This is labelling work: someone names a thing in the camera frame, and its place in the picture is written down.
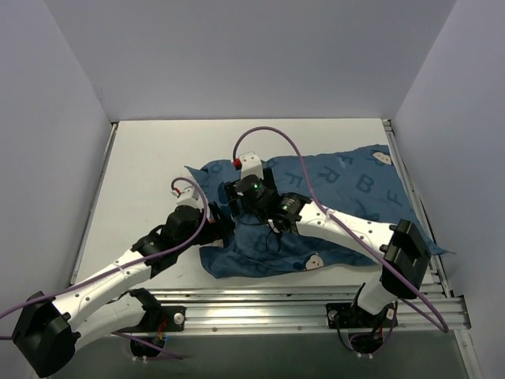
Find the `blue cartoon print pillowcase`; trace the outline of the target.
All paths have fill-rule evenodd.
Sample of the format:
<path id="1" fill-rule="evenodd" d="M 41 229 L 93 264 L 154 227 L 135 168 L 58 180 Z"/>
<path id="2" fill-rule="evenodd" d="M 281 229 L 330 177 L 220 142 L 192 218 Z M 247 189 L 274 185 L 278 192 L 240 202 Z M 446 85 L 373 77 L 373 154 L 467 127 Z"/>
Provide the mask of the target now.
<path id="1" fill-rule="evenodd" d="M 296 156 L 273 157 L 264 161 L 264 166 L 272 169 L 280 193 L 315 194 L 327 208 L 372 222 L 420 222 L 386 145 L 306 156 L 304 161 L 308 182 Z M 253 215 L 236 219 L 228 246 L 200 248 L 200 261 L 217 279 L 277 276 L 339 264 L 373 264 L 357 252 L 318 238 L 285 233 L 277 239 Z"/>

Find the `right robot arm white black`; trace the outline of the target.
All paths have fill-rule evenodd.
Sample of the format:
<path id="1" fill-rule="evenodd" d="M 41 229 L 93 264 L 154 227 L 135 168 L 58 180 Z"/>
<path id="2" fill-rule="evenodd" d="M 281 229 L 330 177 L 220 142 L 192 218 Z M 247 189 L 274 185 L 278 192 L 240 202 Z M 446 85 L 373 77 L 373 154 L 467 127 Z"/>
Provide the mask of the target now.
<path id="1" fill-rule="evenodd" d="M 362 286 L 350 307 L 358 325 L 370 325 L 396 300 L 419 297 L 432 254 L 415 223 L 364 220 L 298 193 L 281 194 L 269 170 L 225 183 L 224 193 L 233 216 L 250 214 L 276 234 L 319 238 L 381 264 L 381 273 Z"/>

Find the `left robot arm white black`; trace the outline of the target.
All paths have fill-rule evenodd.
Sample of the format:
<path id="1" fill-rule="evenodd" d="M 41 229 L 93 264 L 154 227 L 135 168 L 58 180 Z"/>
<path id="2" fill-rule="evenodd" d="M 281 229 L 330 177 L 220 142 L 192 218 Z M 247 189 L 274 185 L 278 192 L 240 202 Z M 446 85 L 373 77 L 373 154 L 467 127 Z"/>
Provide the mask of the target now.
<path id="1" fill-rule="evenodd" d="M 11 340 L 41 377 L 66 366 L 87 344 L 122 329 L 150 331 L 163 308 L 141 283 L 177 263 L 192 246 L 228 242 L 234 223 L 216 203 L 179 205 L 105 268 L 54 295 L 36 292 L 19 305 Z"/>

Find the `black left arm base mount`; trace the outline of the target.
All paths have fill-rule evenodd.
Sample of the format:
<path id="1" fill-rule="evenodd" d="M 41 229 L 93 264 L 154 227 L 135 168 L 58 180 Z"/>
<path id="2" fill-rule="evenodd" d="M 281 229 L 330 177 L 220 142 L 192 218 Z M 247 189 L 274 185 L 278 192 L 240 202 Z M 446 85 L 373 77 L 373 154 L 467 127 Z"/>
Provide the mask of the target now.
<path id="1" fill-rule="evenodd" d="M 185 328 L 185 313 L 186 308 L 184 306 L 163 306 L 155 323 L 156 331 L 159 333 L 183 331 Z"/>

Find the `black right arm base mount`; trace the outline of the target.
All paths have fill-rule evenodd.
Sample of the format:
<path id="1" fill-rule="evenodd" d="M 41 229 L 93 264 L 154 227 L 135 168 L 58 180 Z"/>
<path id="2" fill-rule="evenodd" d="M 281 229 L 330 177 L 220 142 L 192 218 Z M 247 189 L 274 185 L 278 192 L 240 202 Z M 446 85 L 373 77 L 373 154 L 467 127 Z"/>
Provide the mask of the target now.
<path id="1" fill-rule="evenodd" d="M 395 328 L 398 325 L 393 303 L 385 306 L 376 315 L 372 315 L 350 302 L 328 303 L 326 311 L 328 327 L 333 329 L 363 328 L 377 330 L 379 328 Z"/>

